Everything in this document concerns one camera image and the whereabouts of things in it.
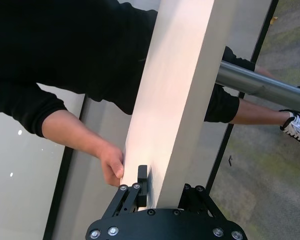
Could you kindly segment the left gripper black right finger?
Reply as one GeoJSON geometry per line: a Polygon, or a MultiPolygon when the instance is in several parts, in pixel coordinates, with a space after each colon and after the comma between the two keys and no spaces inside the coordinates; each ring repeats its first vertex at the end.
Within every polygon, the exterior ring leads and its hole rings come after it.
{"type": "Polygon", "coordinates": [[[186,183],[183,187],[178,208],[191,213],[206,214],[212,218],[222,217],[222,212],[201,185],[192,187],[186,183]]]}

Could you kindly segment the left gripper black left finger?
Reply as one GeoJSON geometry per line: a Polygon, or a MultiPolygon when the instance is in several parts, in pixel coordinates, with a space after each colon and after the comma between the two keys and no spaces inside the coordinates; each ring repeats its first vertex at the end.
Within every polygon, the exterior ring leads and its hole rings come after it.
{"type": "Polygon", "coordinates": [[[122,184],[118,187],[103,217],[111,218],[137,212],[139,208],[147,206],[147,195],[148,166],[139,165],[137,182],[132,186],[122,184]]]}

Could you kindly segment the person's right hand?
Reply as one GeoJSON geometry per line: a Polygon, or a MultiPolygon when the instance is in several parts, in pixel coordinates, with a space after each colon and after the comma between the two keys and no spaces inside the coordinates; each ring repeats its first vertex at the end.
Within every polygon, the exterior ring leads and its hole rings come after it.
{"type": "Polygon", "coordinates": [[[115,145],[104,142],[101,145],[98,158],[105,182],[108,185],[118,187],[124,176],[123,152],[115,145]]]}

